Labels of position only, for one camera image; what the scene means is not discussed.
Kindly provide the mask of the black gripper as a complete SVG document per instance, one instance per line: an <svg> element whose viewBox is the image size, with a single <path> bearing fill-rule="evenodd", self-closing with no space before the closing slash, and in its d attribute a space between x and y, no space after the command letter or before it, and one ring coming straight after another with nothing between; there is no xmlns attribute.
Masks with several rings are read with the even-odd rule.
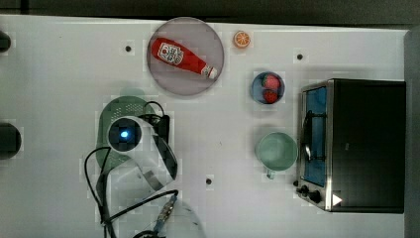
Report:
<svg viewBox="0 0 420 238"><path fill-rule="evenodd" d="M170 118L168 115L158 116L156 114L145 114L141 115L140 118L150 123L153 126L155 132L166 142L168 142L170 124Z"/></svg>

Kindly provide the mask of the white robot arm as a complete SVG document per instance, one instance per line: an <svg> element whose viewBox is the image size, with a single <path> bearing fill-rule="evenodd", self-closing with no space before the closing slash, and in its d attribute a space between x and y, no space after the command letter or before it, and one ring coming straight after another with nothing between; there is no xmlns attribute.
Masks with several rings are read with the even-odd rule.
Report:
<svg viewBox="0 0 420 238"><path fill-rule="evenodd" d="M151 123L120 117L109 126L106 141L125 160L106 172L99 186L111 238L206 238L193 209L168 186L176 179L177 160Z"/></svg>

